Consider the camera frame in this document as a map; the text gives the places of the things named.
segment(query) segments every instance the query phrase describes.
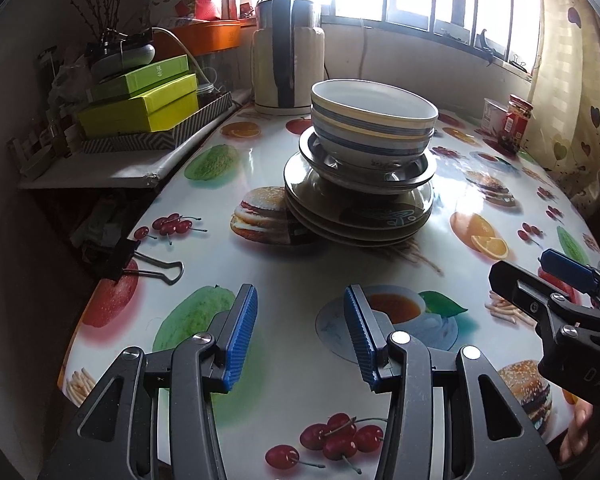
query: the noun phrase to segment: yellow box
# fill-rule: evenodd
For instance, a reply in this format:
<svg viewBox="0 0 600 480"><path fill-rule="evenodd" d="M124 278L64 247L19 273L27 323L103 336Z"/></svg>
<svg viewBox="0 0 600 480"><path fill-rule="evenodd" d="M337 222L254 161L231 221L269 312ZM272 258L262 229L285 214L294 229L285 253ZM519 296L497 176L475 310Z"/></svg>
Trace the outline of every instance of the yellow box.
<svg viewBox="0 0 600 480"><path fill-rule="evenodd" d="M196 76L186 75L131 99L78 114L88 139L171 130L198 111Z"/></svg>

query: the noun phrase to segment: blue striped bowl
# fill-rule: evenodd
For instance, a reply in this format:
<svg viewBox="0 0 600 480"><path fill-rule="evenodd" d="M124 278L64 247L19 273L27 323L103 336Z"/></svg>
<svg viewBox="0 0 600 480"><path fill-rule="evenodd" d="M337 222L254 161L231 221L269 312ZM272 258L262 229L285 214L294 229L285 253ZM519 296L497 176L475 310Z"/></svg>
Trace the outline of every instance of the blue striped bowl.
<svg viewBox="0 0 600 480"><path fill-rule="evenodd" d="M425 136L438 118L438 109L426 99L373 81L322 81L311 88L311 101L337 126L369 136Z"/></svg>
<svg viewBox="0 0 600 480"><path fill-rule="evenodd" d="M339 125L312 108L315 134L321 145L336 160L360 168L390 170L419 158L433 136L433 128L411 137L369 136Z"/></svg>

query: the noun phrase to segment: glass jar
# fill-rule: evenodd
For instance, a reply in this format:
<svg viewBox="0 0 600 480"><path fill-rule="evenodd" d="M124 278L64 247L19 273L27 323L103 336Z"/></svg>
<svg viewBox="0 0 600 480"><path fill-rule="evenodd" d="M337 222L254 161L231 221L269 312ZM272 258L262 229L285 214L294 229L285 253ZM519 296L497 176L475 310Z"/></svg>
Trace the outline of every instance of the glass jar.
<svg viewBox="0 0 600 480"><path fill-rule="evenodd" d="M526 125L531 118L533 105L516 95L509 97L509 106L504 121L504 129L498 136L498 143L505 150L517 153L520 141L525 134Z"/></svg>

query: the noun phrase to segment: windowsill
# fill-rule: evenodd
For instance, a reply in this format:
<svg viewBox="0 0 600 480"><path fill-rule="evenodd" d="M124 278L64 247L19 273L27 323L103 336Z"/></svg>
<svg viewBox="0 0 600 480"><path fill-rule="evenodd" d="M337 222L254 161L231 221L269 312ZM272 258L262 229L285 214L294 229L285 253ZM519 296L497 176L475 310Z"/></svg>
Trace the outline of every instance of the windowsill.
<svg viewBox="0 0 600 480"><path fill-rule="evenodd" d="M441 43L451 48L462 50L463 52L471 54L472 56L480 57L485 61L489 61L491 57L486 52L483 52L465 43L461 43L460 41L456 41L451 38L446 38L445 36L440 36L439 34L434 34L426 30L420 30L419 28L408 27L407 25L399 25L397 23L389 22L377 22L376 20L364 20L361 18L346 18L344 16L328 15L322 16L322 22L327 25L348 25L350 27L363 26L369 28L379 28L381 30L388 30L391 32L397 32L399 34L406 34L407 36L416 36L418 38L422 38L423 40L435 41L436 43ZM500 68L503 68L504 70L508 70L512 74L517 75L519 78L522 78L526 81L531 81L531 74L523 72L522 70L513 66L512 64L505 63L498 57L491 57L491 61L494 66L498 66Z"/></svg>

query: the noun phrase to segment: heart pattern curtain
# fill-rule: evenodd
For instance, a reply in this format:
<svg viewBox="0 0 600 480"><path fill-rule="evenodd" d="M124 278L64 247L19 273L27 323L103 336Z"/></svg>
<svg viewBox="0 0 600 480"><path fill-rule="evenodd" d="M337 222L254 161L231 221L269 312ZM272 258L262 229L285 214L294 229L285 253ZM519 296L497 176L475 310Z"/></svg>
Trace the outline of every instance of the heart pattern curtain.
<svg viewBox="0 0 600 480"><path fill-rule="evenodd" d="M600 207L600 19L587 0L541 0L522 147L586 218Z"/></svg>

